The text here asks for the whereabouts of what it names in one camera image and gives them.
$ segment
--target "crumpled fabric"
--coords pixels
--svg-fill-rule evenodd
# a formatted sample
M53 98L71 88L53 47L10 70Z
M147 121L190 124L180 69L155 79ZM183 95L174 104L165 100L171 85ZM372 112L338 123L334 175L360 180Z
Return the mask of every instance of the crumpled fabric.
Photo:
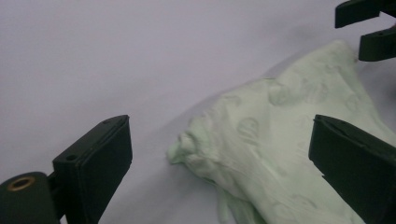
M335 41L288 67L222 94L193 118L167 152L219 190L239 224L358 224L362 219L308 159L313 118L345 120L396 145L355 72L353 51Z

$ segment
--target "white cloth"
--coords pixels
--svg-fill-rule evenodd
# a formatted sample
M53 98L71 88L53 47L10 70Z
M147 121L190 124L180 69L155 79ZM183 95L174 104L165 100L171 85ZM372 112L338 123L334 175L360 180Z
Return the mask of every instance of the white cloth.
M363 223L308 159L316 114L396 145L357 80L355 62L347 44L335 41L277 78L223 94L191 121L168 159L224 189L221 201L241 224Z

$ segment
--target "light green cloth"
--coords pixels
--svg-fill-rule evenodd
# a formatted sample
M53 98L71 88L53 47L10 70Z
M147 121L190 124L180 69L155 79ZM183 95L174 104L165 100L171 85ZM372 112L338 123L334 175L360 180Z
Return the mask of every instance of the light green cloth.
M169 149L219 188L240 224L344 224L361 218L308 159L316 114L343 119L396 145L355 73L341 41L318 49L276 79L263 78L223 94Z

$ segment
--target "white tabletop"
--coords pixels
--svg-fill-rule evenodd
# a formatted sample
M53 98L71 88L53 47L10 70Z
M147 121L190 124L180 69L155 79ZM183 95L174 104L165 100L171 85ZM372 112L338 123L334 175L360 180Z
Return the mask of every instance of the white tabletop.
M219 93L334 39L357 51L361 35L394 23L382 15L336 30L342 2L1 1L0 182L49 175L90 128L127 114L134 160L101 223L218 223L214 187L165 151ZM358 70L396 131L395 60Z

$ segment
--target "cloth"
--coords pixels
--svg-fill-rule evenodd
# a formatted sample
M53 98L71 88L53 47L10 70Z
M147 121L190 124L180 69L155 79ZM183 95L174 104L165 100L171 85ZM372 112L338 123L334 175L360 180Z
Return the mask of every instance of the cloth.
M169 161L185 163L218 187L221 222L228 205L241 224L363 223L308 159L316 114L396 145L357 79L355 62L347 44L335 41L277 78L221 95L191 120L168 150Z

